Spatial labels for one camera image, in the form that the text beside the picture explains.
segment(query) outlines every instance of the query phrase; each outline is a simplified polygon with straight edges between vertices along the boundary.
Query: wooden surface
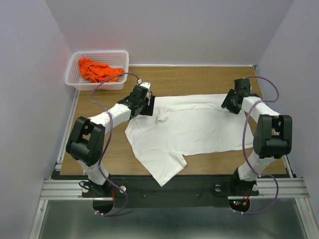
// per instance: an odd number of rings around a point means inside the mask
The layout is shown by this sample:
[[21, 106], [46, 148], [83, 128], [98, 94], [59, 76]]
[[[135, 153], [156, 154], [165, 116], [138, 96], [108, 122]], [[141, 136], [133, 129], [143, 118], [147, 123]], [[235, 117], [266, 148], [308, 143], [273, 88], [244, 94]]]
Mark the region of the wooden surface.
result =
[[[234, 80], [255, 75], [253, 67], [130, 67], [130, 72], [136, 73], [143, 81], [152, 83], [155, 96], [186, 96], [197, 94], [223, 94], [234, 88]], [[97, 91], [94, 100], [112, 107], [118, 100], [126, 97], [132, 91], [136, 79], [129, 76], [124, 89], [120, 91]], [[261, 91], [257, 80], [251, 80], [252, 92], [260, 96]], [[89, 100], [89, 91], [82, 91], [77, 103], [74, 120], [80, 116], [91, 117], [102, 112], [102, 108]], [[252, 132], [256, 123], [249, 122]], [[125, 129], [128, 122], [114, 128], [109, 148], [104, 155], [103, 164], [112, 175], [149, 175], [149, 172], [134, 157]], [[232, 174], [244, 163], [241, 150], [222, 153], [198, 154], [185, 156], [186, 167], [180, 175], [199, 174]], [[285, 174], [286, 169], [282, 159], [270, 164], [264, 173]], [[65, 154], [61, 175], [82, 175], [83, 170], [68, 153]]]

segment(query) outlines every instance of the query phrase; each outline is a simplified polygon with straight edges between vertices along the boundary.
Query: white wall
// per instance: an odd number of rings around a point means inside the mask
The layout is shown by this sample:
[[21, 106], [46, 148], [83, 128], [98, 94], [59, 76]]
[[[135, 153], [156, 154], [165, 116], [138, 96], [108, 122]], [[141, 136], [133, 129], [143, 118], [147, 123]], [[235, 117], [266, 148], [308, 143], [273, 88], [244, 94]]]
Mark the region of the white wall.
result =
[[293, 0], [46, 0], [72, 52], [133, 64], [257, 64]]
[[28, 238], [74, 91], [70, 49], [43, 0], [0, 7], [0, 238]]
[[[279, 88], [272, 107], [293, 117], [293, 171], [305, 177], [319, 219], [319, 1], [295, 0], [267, 48], [257, 72]], [[265, 98], [274, 91], [262, 84]]]

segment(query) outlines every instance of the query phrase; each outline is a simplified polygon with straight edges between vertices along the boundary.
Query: white plastic basket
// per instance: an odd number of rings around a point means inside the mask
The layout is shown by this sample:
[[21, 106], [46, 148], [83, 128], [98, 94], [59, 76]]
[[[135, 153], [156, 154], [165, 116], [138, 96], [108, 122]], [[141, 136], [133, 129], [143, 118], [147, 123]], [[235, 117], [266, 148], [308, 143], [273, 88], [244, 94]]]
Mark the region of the white plastic basket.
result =
[[[124, 72], [129, 70], [129, 53], [127, 51], [79, 51], [75, 52], [66, 71], [65, 83], [80, 91], [90, 91], [99, 83], [91, 83], [89, 80], [84, 80], [79, 70], [79, 60], [88, 58], [92, 61], [107, 63], [112, 68], [122, 68]], [[104, 83], [99, 87], [99, 90], [121, 90], [127, 75], [119, 77], [117, 82]]]

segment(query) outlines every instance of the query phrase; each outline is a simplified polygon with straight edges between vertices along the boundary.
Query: purple cable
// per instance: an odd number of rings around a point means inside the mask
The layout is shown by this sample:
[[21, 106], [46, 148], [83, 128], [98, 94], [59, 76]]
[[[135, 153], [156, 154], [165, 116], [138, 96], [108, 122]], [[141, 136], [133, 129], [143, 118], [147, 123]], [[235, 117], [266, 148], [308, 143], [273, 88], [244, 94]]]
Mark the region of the purple cable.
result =
[[104, 154], [105, 154], [105, 152], [106, 152], [106, 150], [107, 150], [107, 148], [108, 148], [108, 146], [109, 146], [109, 144], [110, 144], [110, 142], [111, 142], [111, 137], [112, 137], [112, 133], [113, 133], [113, 117], [112, 117], [112, 114], [109, 112], [109, 109], [106, 108], [105, 105], [103, 105], [103, 104], [101, 104], [101, 103], [99, 103], [99, 102], [97, 102], [97, 101], [94, 101], [94, 100], [92, 99], [92, 96], [93, 96], [93, 93], [94, 93], [101, 85], [103, 85], [105, 82], [108, 82], [109, 80], [111, 80], [111, 79], [113, 79], [113, 78], [115, 78], [115, 77], [118, 77], [118, 76], [122, 76], [122, 75], [133, 75], [133, 76], [135, 76], [137, 79], [139, 79], [139, 77], [138, 77], [136, 74], [134, 74], [134, 73], [124, 72], [124, 73], [121, 73], [121, 74], [117, 74], [117, 75], [115, 75], [115, 76], [112, 76], [111, 78], [106, 79], [105, 81], [101, 82], [101, 83], [98, 84], [98, 85], [92, 90], [92, 92], [90, 93], [90, 101], [93, 102], [93, 103], [98, 104], [99, 106], [101, 106], [101, 107], [105, 110], [105, 112], [109, 115], [109, 117], [110, 117], [110, 134], [109, 134], [108, 141], [106, 142], [106, 145], [105, 145], [105, 147], [104, 147], [104, 149], [103, 149], [101, 158], [100, 158], [99, 161], [98, 161], [99, 170], [100, 170], [101, 174], [103, 175], [103, 177], [106, 179], [106, 181], [108, 181], [113, 187], [115, 187], [115, 188], [117, 188], [118, 190], [120, 190], [121, 192], [123, 192], [124, 195], [125, 195], [125, 198], [126, 198], [124, 205], [123, 205], [120, 209], [118, 209], [116, 212], [109, 213], [109, 214], [102, 214], [102, 213], [100, 213], [100, 212], [98, 212], [98, 211], [95, 211], [96, 214], [98, 214], [98, 215], [100, 215], [100, 216], [102, 216], [102, 217], [114, 216], [114, 215], [116, 215], [117, 213], [121, 212], [121, 211], [127, 206], [127, 204], [129, 203], [129, 196], [128, 196], [128, 194], [127, 194], [122, 188], [120, 188], [118, 185], [116, 185], [116, 184], [113, 183], [110, 179], [108, 179], [108, 177], [104, 174], [103, 170], [101, 169], [102, 158], [103, 158], [103, 156], [104, 156]]
[[[244, 124], [244, 132], [243, 132], [243, 139], [242, 139], [242, 147], [243, 147], [243, 154], [244, 154], [244, 158], [246, 160], [246, 163], [248, 164], [248, 166], [250, 167], [250, 169], [254, 172], [254, 174], [256, 174], [257, 176], [260, 176], [261, 174], [259, 172], [257, 172], [253, 166], [250, 164], [250, 162], [248, 161], [248, 157], [247, 157], [247, 154], [246, 154], [246, 149], [245, 149], [245, 136], [246, 136], [246, 130], [247, 130], [247, 125], [248, 125], [248, 119], [250, 117], [250, 114], [251, 112], [253, 111], [253, 109], [256, 107], [257, 104], [261, 103], [261, 102], [276, 102], [278, 99], [279, 99], [279, 91], [277, 89], [277, 87], [274, 85], [274, 83], [272, 83], [270, 80], [264, 78], [264, 77], [261, 77], [261, 76], [249, 76], [249, 77], [246, 77], [246, 79], [249, 79], [249, 78], [259, 78], [259, 79], [263, 79], [267, 82], [269, 82], [276, 90], [276, 93], [277, 93], [277, 97], [276, 99], [274, 100], [261, 100], [261, 101], [257, 101], [255, 102], [252, 107], [250, 108], [250, 110], [248, 111], [248, 114], [247, 114], [247, 117], [246, 117], [246, 120], [245, 120], [245, 124]], [[255, 214], [258, 214], [258, 213], [262, 213], [268, 209], [270, 209], [274, 203], [276, 202], [276, 199], [278, 198], [278, 193], [279, 193], [279, 185], [278, 185], [278, 181], [276, 180], [276, 178], [272, 175], [272, 174], [263, 174], [262, 176], [269, 176], [271, 178], [273, 178], [273, 180], [275, 181], [275, 184], [276, 184], [276, 194], [275, 194], [275, 197], [273, 199], [273, 201], [271, 202], [271, 204], [269, 206], [267, 206], [266, 208], [262, 209], [262, 210], [259, 210], [259, 211], [256, 211], [256, 212], [251, 212], [251, 213], [243, 213], [245, 215], [255, 215]]]

